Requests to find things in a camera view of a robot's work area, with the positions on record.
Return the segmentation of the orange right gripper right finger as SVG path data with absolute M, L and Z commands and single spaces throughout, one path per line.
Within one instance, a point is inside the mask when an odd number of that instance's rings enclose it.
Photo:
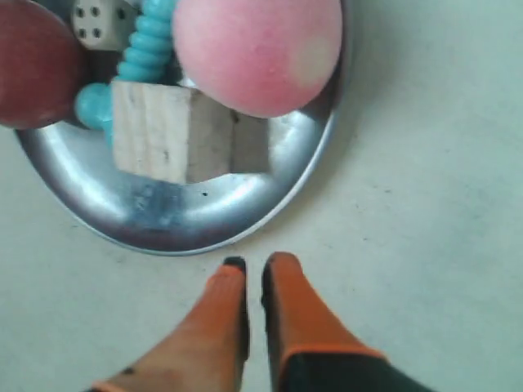
M 274 391 L 427 390 L 349 332 L 293 254 L 269 257 L 261 302 Z

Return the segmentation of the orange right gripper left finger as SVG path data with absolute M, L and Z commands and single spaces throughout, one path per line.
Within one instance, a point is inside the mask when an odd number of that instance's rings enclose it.
M 93 391 L 239 391 L 249 355 L 247 270 L 228 257 L 176 328 Z

